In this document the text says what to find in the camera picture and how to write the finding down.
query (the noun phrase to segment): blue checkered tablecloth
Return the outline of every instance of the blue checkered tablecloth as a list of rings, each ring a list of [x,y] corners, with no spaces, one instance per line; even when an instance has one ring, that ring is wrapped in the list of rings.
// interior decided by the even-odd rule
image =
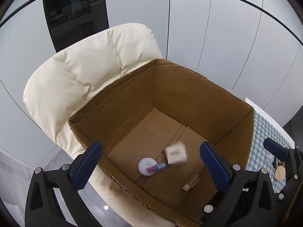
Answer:
[[[266,168],[272,180],[274,192],[279,193],[285,186],[285,178],[282,181],[276,180],[274,178],[275,169],[272,164],[268,164],[265,160],[265,157],[269,152],[263,147],[263,141],[268,137],[278,142],[283,147],[290,146],[278,130],[255,111],[254,135],[246,170],[259,171],[262,167]]]

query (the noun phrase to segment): open cardboard box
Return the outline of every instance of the open cardboard box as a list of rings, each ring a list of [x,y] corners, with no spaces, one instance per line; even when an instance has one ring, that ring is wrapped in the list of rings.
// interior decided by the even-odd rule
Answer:
[[[253,108],[200,74],[156,59],[116,80],[70,119],[78,141],[103,145],[98,163],[127,195],[178,226],[200,226],[198,215],[216,193],[199,155],[210,141],[231,164],[246,166],[253,135]],[[151,177],[137,168],[144,157],[166,161],[164,148],[182,141],[186,163]],[[192,174],[201,180],[182,190]]]

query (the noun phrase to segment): gray floor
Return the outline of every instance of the gray floor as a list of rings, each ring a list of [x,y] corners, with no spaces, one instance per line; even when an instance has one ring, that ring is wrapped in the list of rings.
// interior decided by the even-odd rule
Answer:
[[[58,169],[65,163],[72,163],[72,158],[65,151],[61,150],[44,170]],[[2,201],[12,205],[20,205],[24,213],[32,173],[32,169],[15,162],[0,152],[0,197]],[[75,224],[64,204],[60,191],[55,189],[55,193],[66,220]],[[90,183],[87,183],[86,187],[79,191],[79,195],[103,227],[131,227],[129,223],[123,220],[111,208],[104,209],[107,204],[97,194]]]

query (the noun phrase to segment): silver bolt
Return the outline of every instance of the silver bolt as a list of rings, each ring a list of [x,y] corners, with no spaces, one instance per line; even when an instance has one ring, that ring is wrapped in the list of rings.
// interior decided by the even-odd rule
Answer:
[[[69,168],[69,164],[64,164],[64,165],[62,166],[62,170],[63,170],[63,171],[66,171],[68,168]]]
[[[36,173],[36,174],[38,174],[38,173],[40,173],[40,172],[41,172],[41,168],[40,168],[40,167],[38,167],[38,168],[35,169],[35,173]]]
[[[214,207],[212,206],[212,205],[206,205],[205,207],[204,207],[204,211],[206,212],[206,213],[210,213],[210,212],[212,212],[214,210]]]
[[[267,173],[267,170],[266,170],[265,168],[262,168],[262,169],[261,169],[261,172],[263,172],[264,174],[266,174],[266,173]]]
[[[239,165],[237,165],[237,164],[234,164],[232,167],[233,167],[236,171],[238,171],[238,170],[241,169],[241,167],[240,167]]]

